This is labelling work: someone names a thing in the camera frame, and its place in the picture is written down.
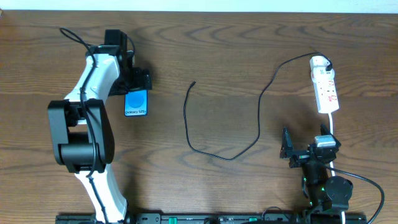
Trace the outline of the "blue screen Samsung smartphone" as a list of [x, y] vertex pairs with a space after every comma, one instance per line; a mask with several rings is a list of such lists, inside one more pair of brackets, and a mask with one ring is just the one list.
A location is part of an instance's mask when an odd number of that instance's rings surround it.
[[140, 90], [129, 92], [125, 96], [124, 115], [131, 116], [146, 116], [148, 110], [148, 91]]

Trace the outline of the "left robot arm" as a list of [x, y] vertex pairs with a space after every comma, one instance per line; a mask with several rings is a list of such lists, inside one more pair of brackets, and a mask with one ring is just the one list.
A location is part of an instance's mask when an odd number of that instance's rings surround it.
[[83, 184], [95, 212], [57, 215], [55, 221], [135, 223], [111, 166], [115, 141], [105, 104], [110, 96], [147, 93], [152, 89], [150, 71], [135, 65], [136, 50], [127, 48], [133, 41], [119, 29], [107, 29], [99, 45], [65, 27], [59, 31], [85, 47], [86, 65], [74, 89], [47, 107], [53, 154]]

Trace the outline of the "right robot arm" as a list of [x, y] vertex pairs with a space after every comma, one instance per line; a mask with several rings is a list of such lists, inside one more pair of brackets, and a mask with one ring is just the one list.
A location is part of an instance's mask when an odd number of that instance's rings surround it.
[[349, 209], [352, 182], [328, 174], [328, 164], [336, 159], [340, 146], [325, 125], [306, 150], [295, 149], [287, 128], [282, 131], [280, 158], [288, 159], [290, 168], [302, 169], [302, 188], [310, 201], [310, 207], [300, 212], [303, 223], [339, 223]]

